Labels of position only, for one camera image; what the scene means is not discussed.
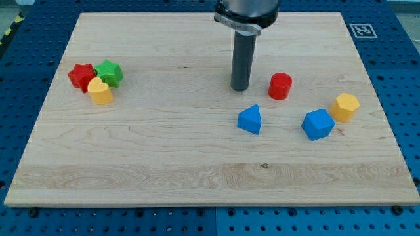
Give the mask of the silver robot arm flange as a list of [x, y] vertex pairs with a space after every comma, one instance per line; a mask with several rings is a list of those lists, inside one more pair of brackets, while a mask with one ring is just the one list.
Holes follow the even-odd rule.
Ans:
[[245, 35], [259, 36], [277, 19], [279, 0], [220, 0], [214, 20]]

